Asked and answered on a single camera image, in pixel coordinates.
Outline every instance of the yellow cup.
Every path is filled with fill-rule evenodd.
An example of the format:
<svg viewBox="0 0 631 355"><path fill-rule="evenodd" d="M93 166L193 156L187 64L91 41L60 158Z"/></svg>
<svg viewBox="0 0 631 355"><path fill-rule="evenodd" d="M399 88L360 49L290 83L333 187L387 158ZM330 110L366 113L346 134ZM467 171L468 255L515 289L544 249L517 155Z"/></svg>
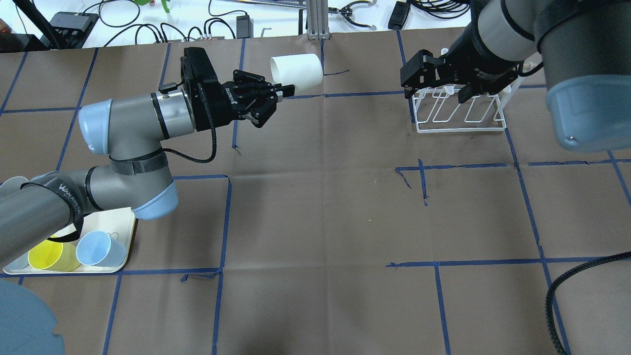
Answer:
<svg viewBox="0 0 631 355"><path fill-rule="evenodd" d="M49 240L39 243L28 252L28 263L38 270L51 271L72 271L80 265L74 245Z"/></svg>

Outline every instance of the power adapter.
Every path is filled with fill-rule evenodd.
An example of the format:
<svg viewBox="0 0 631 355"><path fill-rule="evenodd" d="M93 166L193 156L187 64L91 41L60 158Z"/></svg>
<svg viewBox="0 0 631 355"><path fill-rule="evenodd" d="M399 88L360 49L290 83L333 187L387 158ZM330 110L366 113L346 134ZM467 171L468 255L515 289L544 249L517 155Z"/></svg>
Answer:
<svg viewBox="0 0 631 355"><path fill-rule="evenodd" d="M408 19L410 13L410 4L403 1L397 1L394 3L394 9L392 9L392 15L390 15L390 21L388 21L388 29L400 30L405 25L405 21Z"/></svg>
<svg viewBox="0 0 631 355"><path fill-rule="evenodd" d="M237 16L237 38L253 38L254 22L250 15Z"/></svg>

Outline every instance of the tray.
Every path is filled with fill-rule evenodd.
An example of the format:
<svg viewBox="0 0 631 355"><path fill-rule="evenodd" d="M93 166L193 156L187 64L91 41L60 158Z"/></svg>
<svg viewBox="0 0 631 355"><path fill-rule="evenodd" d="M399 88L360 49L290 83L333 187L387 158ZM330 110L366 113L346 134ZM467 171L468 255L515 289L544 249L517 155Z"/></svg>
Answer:
<svg viewBox="0 0 631 355"><path fill-rule="evenodd" d="M55 233L58 236L63 236L74 230L72 225ZM127 249L127 256L125 261L118 267L96 267L79 265L78 268L70 272L60 271L48 271L37 270L30 265L22 269L3 268L3 271L9 275L28 275L28 274L110 274L122 269L129 259L129 250L131 241L136 231L136 216L131 212L131 208L119 208L117 210L109 210L102 212L95 212L84 219L83 230L81 231L81 238L92 231L103 231L112 233L112 236L121 242L125 249Z"/></svg>

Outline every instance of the white wire rack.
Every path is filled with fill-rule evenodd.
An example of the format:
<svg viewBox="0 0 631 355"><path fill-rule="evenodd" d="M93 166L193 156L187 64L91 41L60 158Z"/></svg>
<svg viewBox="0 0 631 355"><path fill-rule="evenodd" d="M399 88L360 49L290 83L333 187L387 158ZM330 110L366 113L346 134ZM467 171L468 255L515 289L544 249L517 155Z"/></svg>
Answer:
<svg viewBox="0 0 631 355"><path fill-rule="evenodd" d="M419 90L412 97L416 131L419 133L503 131L506 129L504 107L523 79L519 77L497 95L476 96L464 104L456 104L456 94L460 88L453 85Z"/></svg>

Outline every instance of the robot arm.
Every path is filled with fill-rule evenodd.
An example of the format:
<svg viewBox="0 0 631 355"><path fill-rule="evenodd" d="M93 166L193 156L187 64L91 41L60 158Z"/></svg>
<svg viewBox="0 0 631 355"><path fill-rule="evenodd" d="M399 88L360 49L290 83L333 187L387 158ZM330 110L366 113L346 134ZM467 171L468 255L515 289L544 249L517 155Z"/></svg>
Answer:
<svg viewBox="0 0 631 355"><path fill-rule="evenodd" d="M557 142L580 152L631 147L631 1L492 0L472 14L447 54L421 50L401 68L406 98L447 83L464 85L460 103L498 93L539 51Z"/></svg>
<svg viewBox="0 0 631 355"><path fill-rule="evenodd" d="M47 236L86 214L131 207L139 219L169 214L178 204L175 183L160 142L194 131L249 119L260 128L294 85L235 70L233 81L219 83L202 48L186 48L182 83L160 91L89 105L79 124L88 148L109 154L110 165L56 171L36 177L10 195L0 196L0 265L7 265Z"/></svg>

